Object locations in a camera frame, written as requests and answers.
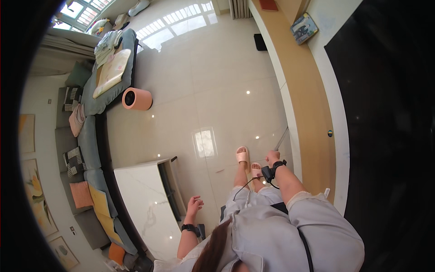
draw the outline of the brown hair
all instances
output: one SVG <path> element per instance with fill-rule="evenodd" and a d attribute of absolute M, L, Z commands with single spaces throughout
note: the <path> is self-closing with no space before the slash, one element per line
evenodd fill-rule
<path fill-rule="evenodd" d="M 213 230 L 210 240 L 196 260 L 192 272 L 216 272 L 219 261 L 224 254 L 225 244 L 227 243 L 227 229 L 231 221 L 230 218 Z"/>

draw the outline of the radiator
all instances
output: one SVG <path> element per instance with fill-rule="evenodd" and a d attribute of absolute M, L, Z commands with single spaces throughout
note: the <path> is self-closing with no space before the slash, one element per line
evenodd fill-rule
<path fill-rule="evenodd" d="M 230 14 L 234 19 L 251 18 L 252 14 L 248 7 L 248 0 L 228 0 Z"/>

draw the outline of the woman's left hand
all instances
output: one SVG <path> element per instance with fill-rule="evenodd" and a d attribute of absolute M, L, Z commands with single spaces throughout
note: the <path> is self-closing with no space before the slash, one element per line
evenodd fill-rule
<path fill-rule="evenodd" d="M 198 213 L 199 210 L 202 209 L 202 205 L 204 205 L 204 201 L 199 199 L 200 197 L 201 197 L 200 195 L 196 195 L 190 198 L 189 203 L 187 205 L 186 218 L 189 218 L 193 221 L 195 220 L 196 214 Z"/>

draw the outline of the checkered pillow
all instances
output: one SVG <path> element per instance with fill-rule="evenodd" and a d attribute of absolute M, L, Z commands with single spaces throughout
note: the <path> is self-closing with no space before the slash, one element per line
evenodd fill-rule
<path fill-rule="evenodd" d="M 87 181 L 70 183 L 70 188 L 77 209 L 94 205 Z"/>
<path fill-rule="evenodd" d="M 73 111 L 74 108 L 81 102 L 82 94 L 83 88 L 67 87 L 62 111 Z"/>
<path fill-rule="evenodd" d="M 80 146 L 74 148 L 71 151 L 63 153 L 65 165 L 68 169 L 68 177 L 72 177 L 79 171 L 87 170 L 86 165 L 83 161 L 83 155 L 80 150 Z"/>

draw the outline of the pink cylindrical stool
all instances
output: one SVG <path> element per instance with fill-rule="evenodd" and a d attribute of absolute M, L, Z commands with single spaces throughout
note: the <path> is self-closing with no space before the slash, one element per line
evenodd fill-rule
<path fill-rule="evenodd" d="M 126 109 L 146 111 L 153 104 L 153 97 L 149 91 L 128 88 L 122 95 L 122 105 Z"/>

